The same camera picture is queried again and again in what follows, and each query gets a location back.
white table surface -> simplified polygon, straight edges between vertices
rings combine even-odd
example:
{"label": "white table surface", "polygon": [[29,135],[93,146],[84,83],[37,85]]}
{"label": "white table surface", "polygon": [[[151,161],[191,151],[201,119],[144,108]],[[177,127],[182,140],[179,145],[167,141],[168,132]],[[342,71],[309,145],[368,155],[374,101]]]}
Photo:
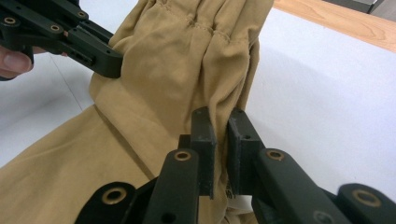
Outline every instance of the white table surface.
{"label": "white table surface", "polygon": [[[134,3],[80,1],[113,33]],[[260,40],[247,114],[264,144],[333,193],[356,182],[396,201],[396,54],[276,9]],[[0,82],[0,166],[91,105],[91,75],[46,53],[29,74]]]}

human hand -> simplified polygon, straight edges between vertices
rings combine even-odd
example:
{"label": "human hand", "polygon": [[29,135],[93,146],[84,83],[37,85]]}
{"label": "human hand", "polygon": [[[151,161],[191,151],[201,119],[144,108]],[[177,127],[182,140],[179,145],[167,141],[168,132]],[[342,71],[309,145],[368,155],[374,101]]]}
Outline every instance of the human hand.
{"label": "human hand", "polygon": [[[34,53],[40,52],[44,50],[34,48]],[[32,69],[32,61],[27,55],[0,46],[0,78],[12,79]]]}

beige cloth garment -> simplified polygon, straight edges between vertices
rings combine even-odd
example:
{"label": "beige cloth garment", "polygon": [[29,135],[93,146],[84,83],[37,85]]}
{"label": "beige cloth garment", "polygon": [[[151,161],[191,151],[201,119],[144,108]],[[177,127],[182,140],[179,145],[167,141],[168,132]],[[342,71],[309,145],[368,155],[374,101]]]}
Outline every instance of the beige cloth garment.
{"label": "beige cloth garment", "polygon": [[258,34],[272,0],[141,0],[110,41],[121,78],[93,75],[95,105],[0,170],[0,223],[73,223],[103,185],[141,187],[208,106],[218,138],[215,200],[199,223],[255,223],[227,210],[225,129],[244,108],[259,60]]}

screw hole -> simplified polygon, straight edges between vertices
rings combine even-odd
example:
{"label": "screw hole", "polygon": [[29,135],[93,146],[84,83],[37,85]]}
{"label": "screw hole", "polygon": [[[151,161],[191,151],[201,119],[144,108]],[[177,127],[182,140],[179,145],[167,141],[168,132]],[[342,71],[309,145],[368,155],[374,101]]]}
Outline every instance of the screw hole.
{"label": "screw hole", "polygon": [[173,213],[165,213],[161,217],[163,223],[173,223],[176,220],[176,215]]}
{"label": "screw hole", "polygon": [[84,13],[83,11],[80,11],[80,12],[78,13],[78,15],[79,15],[80,17],[85,17],[85,13]]}
{"label": "screw hole", "polygon": [[126,190],[124,188],[108,189],[102,196],[102,202],[105,204],[116,204],[121,202],[126,197]]}

gathered fabric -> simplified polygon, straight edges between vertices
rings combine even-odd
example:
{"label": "gathered fabric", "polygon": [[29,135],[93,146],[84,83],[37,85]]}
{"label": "gathered fabric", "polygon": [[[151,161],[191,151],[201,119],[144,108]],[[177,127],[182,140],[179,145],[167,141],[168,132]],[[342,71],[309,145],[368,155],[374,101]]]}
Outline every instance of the gathered fabric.
{"label": "gathered fabric", "polygon": [[226,125],[244,108],[272,0],[140,0],[109,45],[121,77],[94,74],[94,105],[0,169],[0,223],[73,223],[92,194],[157,176],[191,112],[207,106],[217,137],[214,200],[199,223],[256,223],[227,209]]}

